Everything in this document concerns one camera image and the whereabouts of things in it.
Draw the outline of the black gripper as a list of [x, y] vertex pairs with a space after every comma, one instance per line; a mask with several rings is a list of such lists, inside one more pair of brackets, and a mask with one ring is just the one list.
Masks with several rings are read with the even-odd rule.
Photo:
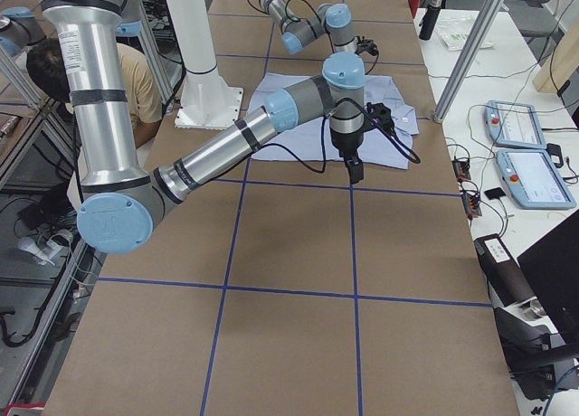
[[332, 145], [338, 150], [341, 158], [345, 160], [345, 166], [350, 184], [357, 184], [364, 179], [364, 164], [359, 159], [357, 149], [361, 147], [364, 133], [361, 129], [350, 133], [340, 133], [330, 129]]

